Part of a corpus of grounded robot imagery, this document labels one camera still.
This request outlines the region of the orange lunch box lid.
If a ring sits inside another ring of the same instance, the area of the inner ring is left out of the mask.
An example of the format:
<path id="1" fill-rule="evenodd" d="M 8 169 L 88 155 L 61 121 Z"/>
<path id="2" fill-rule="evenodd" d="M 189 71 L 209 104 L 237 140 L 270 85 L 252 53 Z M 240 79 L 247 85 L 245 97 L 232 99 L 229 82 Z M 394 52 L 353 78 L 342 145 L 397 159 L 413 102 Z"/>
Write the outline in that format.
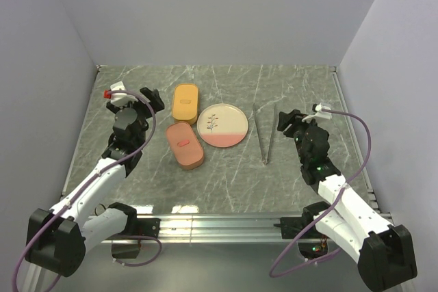
<path id="1" fill-rule="evenodd" d="M 199 90 L 193 83 L 179 84 L 173 94 L 172 117 L 187 120 L 198 117 Z"/>

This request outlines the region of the orange lunch box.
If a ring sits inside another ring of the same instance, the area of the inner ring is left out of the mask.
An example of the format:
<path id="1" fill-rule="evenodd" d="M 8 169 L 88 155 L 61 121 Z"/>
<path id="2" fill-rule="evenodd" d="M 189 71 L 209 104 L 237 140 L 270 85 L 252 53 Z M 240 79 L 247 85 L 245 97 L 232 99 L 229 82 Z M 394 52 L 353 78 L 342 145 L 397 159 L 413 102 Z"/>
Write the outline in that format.
<path id="1" fill-rule="evenodd" d="M 194 117 L 194 118 L 191 118 L 191 119 L 187 119 L 187 120 L 180 120 L 180 119 L 176 119 L 176 118 L 175 118 L 175 119 L 174 119 L 174 123 L 177 123 L 177 122 L 186 122 L 186 123 L 188 123 L 189 125 L 193 125 L 193 124 L 196 123 L 197 119 L 198 119 L 197 116 Z"/>

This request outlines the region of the metal tongs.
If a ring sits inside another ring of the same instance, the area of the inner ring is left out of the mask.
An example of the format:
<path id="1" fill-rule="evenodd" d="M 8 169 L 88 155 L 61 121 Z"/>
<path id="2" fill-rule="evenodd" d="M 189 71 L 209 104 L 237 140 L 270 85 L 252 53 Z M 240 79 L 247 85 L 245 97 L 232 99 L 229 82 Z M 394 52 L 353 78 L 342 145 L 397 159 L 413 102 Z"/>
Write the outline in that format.
<path id="1" fill-rule="evenodd" d="M 265 146 L 264 146 L 264 139 L 262 136 L 261 125 L 260 125 L 259 118 L 258 118 L 259 108 L 258 108 L 258 106 L 256 106 L 255 103 L 253 103 L 252 111 L 253 111 L 253 118 L 254 118 L 254 122 L 255 122 L 255 129 L 257 132 L 257 139 L 259 142 L 261 162 L 263 165 L 268 165 L 270 162 L 271 154 L 272 154 L 272 146 L 274 143 L 274 132 L 276 131 L 276 125 L 277 125 L 276 105 L 274 105 L 273 110 L 272 110 L 272 113 L 273 113 L 272 124 L 271 124 L 270 139 L 269 139 L 269 144 L 268 144 L 267 150 L 265 149 Z"/>

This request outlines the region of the pink lunch box lid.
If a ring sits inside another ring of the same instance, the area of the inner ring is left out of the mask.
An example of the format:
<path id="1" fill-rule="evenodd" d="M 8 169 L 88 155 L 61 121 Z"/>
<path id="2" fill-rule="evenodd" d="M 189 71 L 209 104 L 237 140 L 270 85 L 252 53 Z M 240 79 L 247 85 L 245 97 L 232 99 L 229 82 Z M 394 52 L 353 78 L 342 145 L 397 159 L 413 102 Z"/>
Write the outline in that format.
<path id="1" fill-rule="evenodd" d="M 166 129 L 169 147 L 181 166 L 204 158 L 203 148 L 192 127 L 186 122 L 177 122 Z"/>

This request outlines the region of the pink lunch box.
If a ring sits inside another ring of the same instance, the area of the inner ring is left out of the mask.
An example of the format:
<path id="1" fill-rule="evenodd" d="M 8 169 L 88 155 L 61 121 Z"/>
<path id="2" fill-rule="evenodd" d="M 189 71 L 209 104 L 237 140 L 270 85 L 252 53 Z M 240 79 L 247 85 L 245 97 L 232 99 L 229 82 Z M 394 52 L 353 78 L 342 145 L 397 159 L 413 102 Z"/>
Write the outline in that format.
<path id="1" fill-rule="evenodd" d="M 189 164 L 183 164 L 183 165 L 181 165 L 181 167 L 182 167 L 184 170 L 193 170 L 194 168 L 197 168 L 197 167 L 199 167 L 200 165 L 202 165 L 203 162 L 204 162 L 204 158 L 202 157 L 202 158 L 200 158 L 199 160 L 194 161 L 194 162 L 192 162 L 192 163 L 189 163 Z"/>

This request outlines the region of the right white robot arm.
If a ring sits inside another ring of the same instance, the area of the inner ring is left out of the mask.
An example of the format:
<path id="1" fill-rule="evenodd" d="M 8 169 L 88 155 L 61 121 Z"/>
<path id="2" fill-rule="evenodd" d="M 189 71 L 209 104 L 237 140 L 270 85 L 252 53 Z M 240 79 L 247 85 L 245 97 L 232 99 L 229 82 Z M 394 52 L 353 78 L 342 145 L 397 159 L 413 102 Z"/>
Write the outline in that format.
<path id="1" fill-rule="evenodd" d="M 369 290 L 386 291 L 417 277 L 412 236 L 405 226 L 394 226 L 360 197 L 350 179 L 330 160 L 329 132 L 318 123 L 334 113 L 330 107 L 316 104 L 310 115 L 298 109 L 279 114 L 277 129 L 293 139 L 301 175 L 322 201 L 305 207 L 300 218 L 280 219 L 282 238 L 289 244 L 274 264 L 308 235 L 320 239 L 312 248 L 301 249 L 308 264 L 344 251 L 357 264 Z"/>

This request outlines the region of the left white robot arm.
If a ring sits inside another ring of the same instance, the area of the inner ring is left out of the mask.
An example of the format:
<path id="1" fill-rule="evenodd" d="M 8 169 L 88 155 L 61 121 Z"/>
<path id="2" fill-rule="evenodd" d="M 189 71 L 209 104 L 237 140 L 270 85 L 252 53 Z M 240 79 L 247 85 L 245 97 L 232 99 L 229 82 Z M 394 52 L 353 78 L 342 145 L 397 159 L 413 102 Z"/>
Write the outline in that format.
<path id="1" fill-rule="evenodd" d="M 135 208 L 115 202 L 90 218 L 91 212 L 136 168 L 156 129 L 156 113 L 165 104 L 158 90 L 130 92 L 122 84 L 105 91 L 106 107 L 115 115 L 112 134 L 91 173 L 49 210 L 29 218 L 23 259 L 60 276 L 73 275 L 87 252 L 110 237 L 156 239 L 143 228 Z"/>

